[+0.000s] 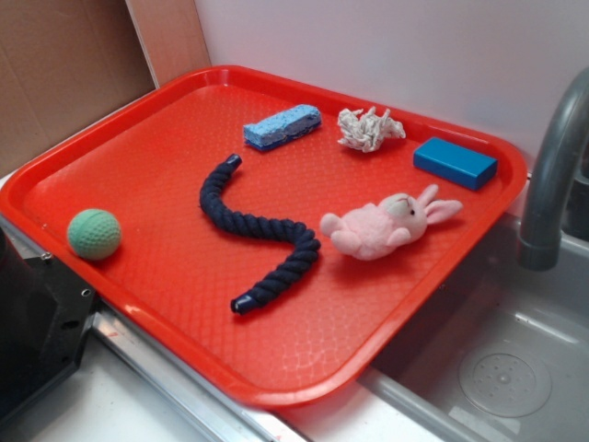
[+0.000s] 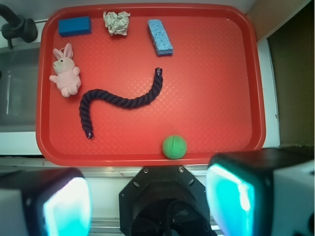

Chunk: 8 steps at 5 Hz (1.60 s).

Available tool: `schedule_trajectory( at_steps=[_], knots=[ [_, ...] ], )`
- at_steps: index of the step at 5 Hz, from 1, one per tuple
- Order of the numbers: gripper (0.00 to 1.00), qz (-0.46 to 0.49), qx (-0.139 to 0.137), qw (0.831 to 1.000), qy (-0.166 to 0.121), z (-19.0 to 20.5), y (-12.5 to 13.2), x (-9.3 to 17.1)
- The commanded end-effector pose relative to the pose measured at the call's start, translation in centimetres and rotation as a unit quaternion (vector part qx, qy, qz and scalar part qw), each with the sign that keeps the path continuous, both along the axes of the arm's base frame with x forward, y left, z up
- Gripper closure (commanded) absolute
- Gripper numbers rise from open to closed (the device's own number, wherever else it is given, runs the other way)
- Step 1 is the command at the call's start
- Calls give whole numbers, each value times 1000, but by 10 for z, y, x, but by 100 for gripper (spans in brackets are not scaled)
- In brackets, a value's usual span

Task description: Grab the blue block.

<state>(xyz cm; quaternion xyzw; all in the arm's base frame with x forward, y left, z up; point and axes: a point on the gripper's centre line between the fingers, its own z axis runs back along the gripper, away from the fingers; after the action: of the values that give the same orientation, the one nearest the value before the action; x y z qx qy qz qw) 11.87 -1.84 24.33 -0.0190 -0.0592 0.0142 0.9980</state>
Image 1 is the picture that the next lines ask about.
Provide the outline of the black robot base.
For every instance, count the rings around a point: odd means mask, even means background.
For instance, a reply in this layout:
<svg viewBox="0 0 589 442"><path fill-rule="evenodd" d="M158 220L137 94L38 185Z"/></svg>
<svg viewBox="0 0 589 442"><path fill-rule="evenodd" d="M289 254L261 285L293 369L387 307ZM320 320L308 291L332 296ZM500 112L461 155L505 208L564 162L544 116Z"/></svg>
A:
<svg viewBox="0 0 589 442"><path fill-rule="evenodd" d="M1 234L1 425L76 372L96 305L62 261L24 258Z"/></svg>

